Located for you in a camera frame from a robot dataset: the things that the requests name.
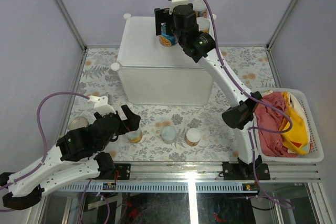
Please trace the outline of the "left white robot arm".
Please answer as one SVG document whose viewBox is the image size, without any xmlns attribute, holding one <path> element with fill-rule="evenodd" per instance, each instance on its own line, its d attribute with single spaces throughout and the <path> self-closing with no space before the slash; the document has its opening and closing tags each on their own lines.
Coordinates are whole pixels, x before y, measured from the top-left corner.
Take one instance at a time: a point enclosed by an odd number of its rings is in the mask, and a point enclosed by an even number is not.
<svg viewBox="0 0 336 224">
<path fill-rule="evenodd" d="M 118 113 L 101 115 L 86 127 L 67 132 L 42 157 L 16 173 L 1 174 L 1 188 L 8 192 L 2 197 L 6 211 L 24 210 L 52 192 L 85 179 L 110 179 L 116 167 L 104 149 L 120 135 L 140 128 L 141 117 L 127 105 L 121 107 L 126 118 Z"/>
</svg>

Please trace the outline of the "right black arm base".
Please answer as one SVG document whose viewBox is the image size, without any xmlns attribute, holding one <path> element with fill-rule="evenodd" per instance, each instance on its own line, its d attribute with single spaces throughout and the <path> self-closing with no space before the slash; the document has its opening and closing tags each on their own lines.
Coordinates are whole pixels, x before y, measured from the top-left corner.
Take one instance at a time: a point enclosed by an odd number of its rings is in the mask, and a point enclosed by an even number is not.
<svg viewBox="0 0 336 224">
<path fill-rule="evenodd" d="M 237 163 L 222 162 L 222 171 L 218 176 L 224 180 L 253 180 L 254 172 L 258 180 L 270 180 L 268 165 L 263 162 L 260 155 L 255 160 L 255 168 L 253 163 L 246 164 L 239 158 Z"/>
</svg>

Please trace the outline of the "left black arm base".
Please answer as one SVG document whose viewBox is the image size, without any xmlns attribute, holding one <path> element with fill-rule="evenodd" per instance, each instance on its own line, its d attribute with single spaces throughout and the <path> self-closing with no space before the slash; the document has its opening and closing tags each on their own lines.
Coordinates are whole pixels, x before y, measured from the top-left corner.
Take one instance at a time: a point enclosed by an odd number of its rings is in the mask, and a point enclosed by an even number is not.
<svg viewBox="0 0 336 224">
<path fill-rule="evenodd" d="M 129 180 L 131 164 L 115 164 L 109 153 L 101 152 L 93 158 L 98 164 L 99 176 L 95 179 Z"/>
</svg>

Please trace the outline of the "blue can silver top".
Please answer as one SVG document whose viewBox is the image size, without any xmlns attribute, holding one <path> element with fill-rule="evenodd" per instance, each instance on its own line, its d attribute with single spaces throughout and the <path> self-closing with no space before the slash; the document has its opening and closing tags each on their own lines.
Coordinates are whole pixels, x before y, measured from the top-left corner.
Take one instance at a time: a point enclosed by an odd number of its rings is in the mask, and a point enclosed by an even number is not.
<svg viewBox="0 0 336 224">
<path fill-rule="evenodd" d="M 77 116 L 73 118 L 68 124 L 68 130 L 76 130 L 89 125 L 88 120 L 83 116 Z"/>
</svg>

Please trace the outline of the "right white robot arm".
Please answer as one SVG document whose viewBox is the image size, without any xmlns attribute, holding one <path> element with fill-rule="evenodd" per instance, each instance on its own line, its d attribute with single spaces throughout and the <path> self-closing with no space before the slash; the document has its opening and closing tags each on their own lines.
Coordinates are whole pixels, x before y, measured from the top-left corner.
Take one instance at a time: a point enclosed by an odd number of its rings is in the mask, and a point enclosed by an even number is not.
<svg viewBox="0 0 336 224">
<path fill-rule="evenodd" d="M 224 93 L 230 107 L 222 118 L 234 130 L 238 158 L 244 162 L 239 166 L 240 175 L 245 179 L 253 178 L 258 173 L 258 166 L 253 162 L 256 154 L 253 153 L 249 129 L 253 126 L 254 111 L 261 94 L 242 84 L 224 60 L 214 36 L 200 31 L 191 4 L 178 5 L 173 10 L 156 8 L 154 18 L 155 33 L 160 35 L 160 26 L 165 24 L 167 34 L 177 37 L 183 52 L 206 70 Z"/>
</svg>

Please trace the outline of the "white plastic cube cabinet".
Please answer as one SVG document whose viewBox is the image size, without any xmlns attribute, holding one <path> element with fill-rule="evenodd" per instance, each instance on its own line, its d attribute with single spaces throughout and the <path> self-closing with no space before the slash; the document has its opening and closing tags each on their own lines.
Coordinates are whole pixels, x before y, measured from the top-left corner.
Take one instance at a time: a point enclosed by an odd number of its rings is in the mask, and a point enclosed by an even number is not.
<svg viewBox="0 0 336 224">
<path fill-rule="evenodd" d="M 134 104 L 203 106 L 214 81 L 179 45 L 165 47 L 155 34 L 154 17 L 126 20 L 117 73 L 127 99 Z"/>
</svg>

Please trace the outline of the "short orange can white lid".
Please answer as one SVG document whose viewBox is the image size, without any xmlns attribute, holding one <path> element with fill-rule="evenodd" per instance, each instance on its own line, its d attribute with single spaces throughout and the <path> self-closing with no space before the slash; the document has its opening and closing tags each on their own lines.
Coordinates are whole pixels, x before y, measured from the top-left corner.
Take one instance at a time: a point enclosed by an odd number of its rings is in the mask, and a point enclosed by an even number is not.
<svg viewBox="0 0 336 224">
<path fill-rule="evenodd" d="M 191 128 L 186 132 L 186 142 L 189 146 L 197 146 L 202 136 L 198 129 Z"/>
</svg>

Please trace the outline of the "tall can with spoon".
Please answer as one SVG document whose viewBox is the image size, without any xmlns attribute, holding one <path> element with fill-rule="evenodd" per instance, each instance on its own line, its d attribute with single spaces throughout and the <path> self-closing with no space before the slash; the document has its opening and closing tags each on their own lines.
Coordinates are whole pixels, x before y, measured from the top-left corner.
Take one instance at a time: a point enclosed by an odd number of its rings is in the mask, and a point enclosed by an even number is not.
<svg viewBox="0 0 336 224">
<path fill-rule="evenodd" d="M 202 31 L 204 33 L 209 33 L 211 22 L 207 18 L 198 17 L 196 19 L 196 22 L 198 24 L 199 31 Z"/>
</svg>

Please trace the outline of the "blue can with clear lid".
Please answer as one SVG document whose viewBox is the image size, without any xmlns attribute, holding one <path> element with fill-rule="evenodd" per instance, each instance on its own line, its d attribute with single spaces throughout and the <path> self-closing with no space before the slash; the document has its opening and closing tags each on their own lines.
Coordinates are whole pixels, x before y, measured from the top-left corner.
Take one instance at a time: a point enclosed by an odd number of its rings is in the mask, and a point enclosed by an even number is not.
<svg viewBox="0 0 336 224">
<path fill-rule="evenodd" d="M 177 44 L 176 37 L 166 34 L 166 24 L 161 24 L 161 34 L 159 35 L 159 42 L 164 47 L 173 47 Z"/>
</svg>

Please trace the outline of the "orange tall can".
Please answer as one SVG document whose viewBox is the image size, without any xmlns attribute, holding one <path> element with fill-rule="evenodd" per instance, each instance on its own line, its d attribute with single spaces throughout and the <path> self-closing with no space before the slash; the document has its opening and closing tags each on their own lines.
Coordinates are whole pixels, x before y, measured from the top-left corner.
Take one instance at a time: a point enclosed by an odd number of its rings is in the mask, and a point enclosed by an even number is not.
<svg viewBox="0 0 336 224">
<path fill-rule="evenodd" d="M 203 0 L 194 0 L 192 4 L 196 17 L 207 18 L 208 10 Z"/>
</svg>

